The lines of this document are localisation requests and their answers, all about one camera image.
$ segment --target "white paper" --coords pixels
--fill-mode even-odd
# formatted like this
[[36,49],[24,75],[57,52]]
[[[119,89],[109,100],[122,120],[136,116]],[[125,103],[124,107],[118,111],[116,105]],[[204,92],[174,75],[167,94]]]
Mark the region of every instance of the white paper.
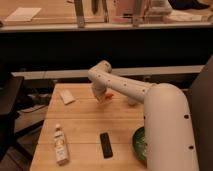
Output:
[[31,21],[41,8],[17,8],[5,21]]
[[167,18],[174,21],[201,21],[202,15],[173,10]]

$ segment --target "floor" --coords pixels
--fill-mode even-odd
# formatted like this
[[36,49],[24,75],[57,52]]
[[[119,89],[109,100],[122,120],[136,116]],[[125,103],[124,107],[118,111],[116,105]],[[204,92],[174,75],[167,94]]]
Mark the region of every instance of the floor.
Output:
[[[18,131],[28,125],[42,120],[45,117],[48,106],[37,105],[33,108],[20,112],[20,117],[16,120],[16,128]],[[38,128],[19,140],[31,154],[34,153],[41,128]],[[28,171],[31,162],[15,149],[10,148],[0,163],[1,171]]]

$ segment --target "wooden table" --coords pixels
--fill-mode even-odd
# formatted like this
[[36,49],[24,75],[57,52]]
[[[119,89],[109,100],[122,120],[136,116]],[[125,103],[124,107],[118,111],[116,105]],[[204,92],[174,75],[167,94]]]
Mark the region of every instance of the wooden table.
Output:
[[[71,91],[76,101],[64,105],[59,92]],[[36,147],[31,171],[146,171],[132,147],[134,132],[143,126],[143,106],[129,106],[127,98],[115,91],[102,104],[93,97],[90,84],[57,84]],[[60,123],[68,143],[70,162],[58,166],[53,134]],[[113,157],[104,159],[100,133],[108,132]]]

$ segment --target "small white object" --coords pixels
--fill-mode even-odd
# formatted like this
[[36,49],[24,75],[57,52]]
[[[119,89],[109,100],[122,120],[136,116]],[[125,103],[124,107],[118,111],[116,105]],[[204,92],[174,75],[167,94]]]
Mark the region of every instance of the small white object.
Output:
[[60,91],[60,96],[65,105],[75,101],[75,98],[73,97],[72,93],[69,90]]
[[31,21],[41,8],[17,8],[5,21]]
[[55,126],[54,141],[55,141],[55,154],[57,163],[59,165],[64,165],[68,163],[69,153],[66,145],[65,135],[61,129],[60,124],[56,124]]

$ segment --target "black chair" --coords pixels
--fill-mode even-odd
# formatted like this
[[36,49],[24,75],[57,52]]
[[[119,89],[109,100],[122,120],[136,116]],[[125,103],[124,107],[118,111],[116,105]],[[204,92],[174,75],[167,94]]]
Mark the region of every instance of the black chair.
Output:
[[18,110],[33,107],[33,100],[27,95],[23,86],[24,77],[14,77],[0,63],[0,161],[13,146],[29,160],[33,156],[17,140],[30,131],[42,126],[43,120],[21,131],[14,132]]
[[200,171],[213,170],[213,56],[187,93]]

